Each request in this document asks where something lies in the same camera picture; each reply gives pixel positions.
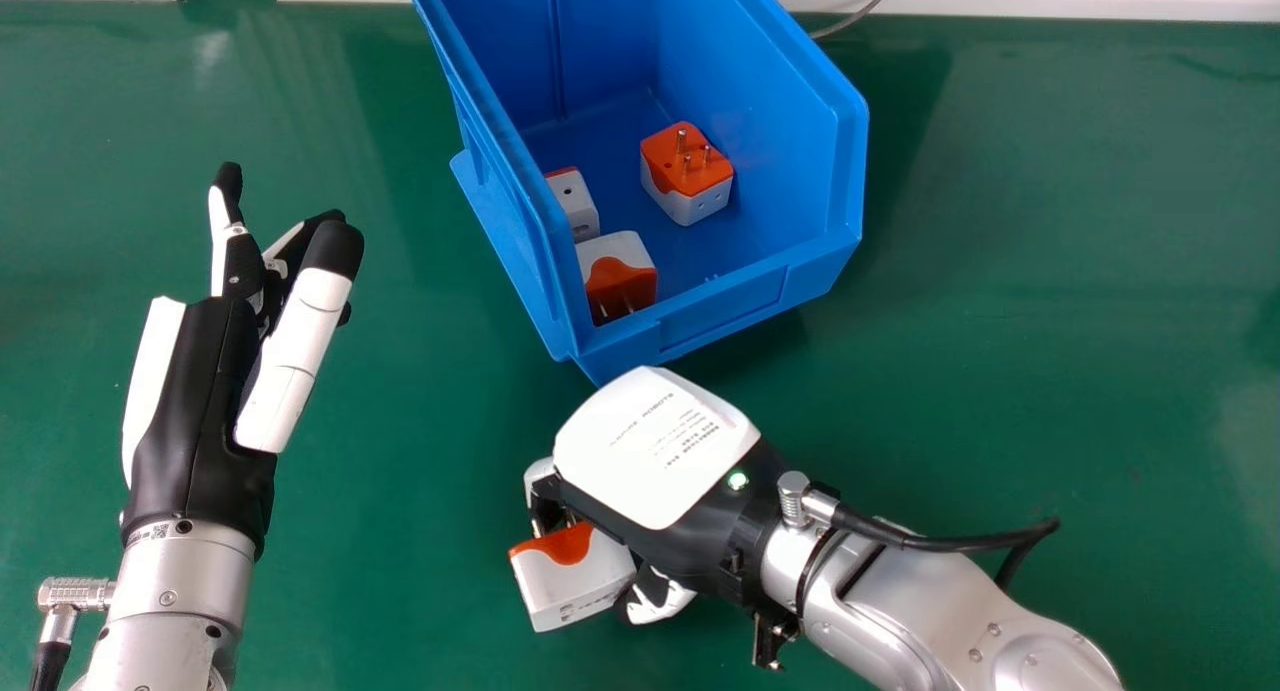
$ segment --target bin bottom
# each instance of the bin bottom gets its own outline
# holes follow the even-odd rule
[[[677,225],[640,184],[640,141],[680,118],[649,90],[613,97],[521,132],[541,171],[576,166],[600,214],[602,234],[639,232],[658,267],[658,299],[737,271],[767,255],[755,223],[740,211],[737,184],[727,209],[691,226]],[[716,129],[704,129],[716,145]]]

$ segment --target green led light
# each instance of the green led light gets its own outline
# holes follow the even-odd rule
[[[746,489],[746,485],[749,482],[750,482],[749,477],[746,477],[746,475],[742,473],[741,471],[735,471],[732,473],[728,473],[728,488],[735,491],[741,491],[742,489]]]

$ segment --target orange plastic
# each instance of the orange plastic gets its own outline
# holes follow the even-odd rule
[[[658,302],[658,271],[631,267],[607,255],[591,264],[586,280],[586,299],[596,326]]]
[[[558,564],[579,564],[591,550],[591,531],[594,527],[590,523],[573,523],[573,526],[561,528],[540,539],[530,539],[512,546],[507,552],[507,558],[516,558],[525,552],[541,552]]]
[[[681,131],[686,134],[682,152]],[[709,159],[705,148],[710,150]],[[681,195],[696,196],[733,175],[733,164],[718,148],[712,147],[707,136],[690,122],[673,123],[649,136],[641,141],[640,154],[644,154],[645,163],[649,164],[653,184],[663,195],[676,189]]]

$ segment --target wire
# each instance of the wire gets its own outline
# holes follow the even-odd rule
[[[847,27],[858,24],[858,22],[869,15],[869,13],[873,12],[879,3],[882,3],[882,0],[867,0],[867,3],[858,9],[858,12],[850,13],[849,17],[841,18],[841,20],[835,22],[835,24],[823,27],[823,29],[809,31],[809,38],[815,41],[819,38],[827,38],[827,36],[835,35],[837,31],[845,31]]]
[[[972,554],[1010,549],[1009,555],[1005,557],[1004,563],[1000,566],[1000,571],[996,572],[996,586],[1005,590],[1014,580],[1018,567],[1036,544],[1039,544],[1051,532],[1057,531],[1062,522],[1057,517],[1053,517],[1016,531],[987,534],[983,536],[920,536],[910,531],[902,531],[900,527],[879,521],[878,518],[872,518],[868,514],[861,514],[846,504],[837,504],[836,512],[831,517],[831,523],[837,528],[865,536],[886,546],[914,549],[931,554]]]

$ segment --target orange and white adapter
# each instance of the orange and white adapter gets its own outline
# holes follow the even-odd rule
[[[596,326],[658,302],[658,270],[636,232],[599,235],[576,248]]]
[[[636,575],[631,550],[585,522],[518,544],[507,555],[538,632],[613,608]]]
[[[728,203],[733,164],[690,122],[640,143],[640,182],[672,221],[690,226]]]
[[[547,184],[550,186],[552,193],[564,210],[564,216],[568,218],[575,244],[600,234],[600,214],[595,209],[590,191],[586,189],[582,173],[576,166],[548,173]]]

